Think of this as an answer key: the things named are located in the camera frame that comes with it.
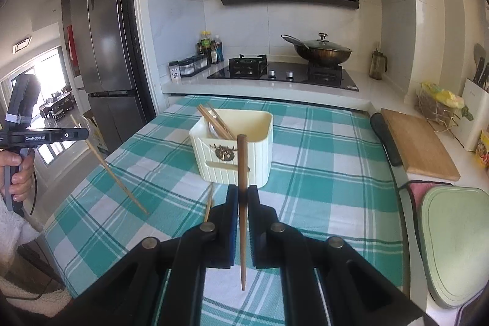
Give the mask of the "person left hand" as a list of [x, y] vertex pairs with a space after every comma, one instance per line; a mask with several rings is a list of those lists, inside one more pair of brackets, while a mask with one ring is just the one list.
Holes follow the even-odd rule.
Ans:
[[[21, 157], [19, 154], [1, 150], [0, 152], [0, 166], [1, 166], [1, 194], [12, 195], [15, 202], [22, 202], [27, 198], [31, 191], [33, 184], [34, 173], [34, 159], [35, 152], [30, 150], [25, 157]], [[19, 172], [12, 176], [11, 186], [6, 191], [4, 188], [4, 166], [18, 166]]]

